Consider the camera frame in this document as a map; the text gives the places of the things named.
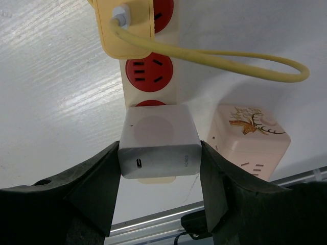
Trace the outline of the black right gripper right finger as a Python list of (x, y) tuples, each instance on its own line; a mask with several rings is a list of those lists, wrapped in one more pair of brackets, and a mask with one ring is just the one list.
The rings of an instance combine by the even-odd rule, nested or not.
[(326, 184), (284, 188), (202, 143), (200, 181), (215, 244), (326, 244)]

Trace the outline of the white charger plug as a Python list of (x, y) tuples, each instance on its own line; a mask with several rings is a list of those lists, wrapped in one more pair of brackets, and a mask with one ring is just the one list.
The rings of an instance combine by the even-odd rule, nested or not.
[(202, 145), (186, 105), (127, 110), (118, 158), (126, 179), (192, 176), (199, 173)]

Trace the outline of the yellow charger plug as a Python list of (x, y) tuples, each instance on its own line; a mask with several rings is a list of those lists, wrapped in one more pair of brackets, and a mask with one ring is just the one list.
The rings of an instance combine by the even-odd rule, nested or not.
[(108, 56), (128, 60), (150, 54), (145, 47), (134, 45), (130, 38), (154, 38), (153, 1), (99, 0), (89, 3), (94, 8), (102, 48)]

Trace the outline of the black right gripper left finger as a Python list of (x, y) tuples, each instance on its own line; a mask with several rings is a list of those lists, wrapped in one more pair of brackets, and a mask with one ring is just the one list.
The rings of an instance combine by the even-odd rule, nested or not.
[(121, 170), (119, 143), (33, 185), (1, 189), (1, 244), (103, 244)]

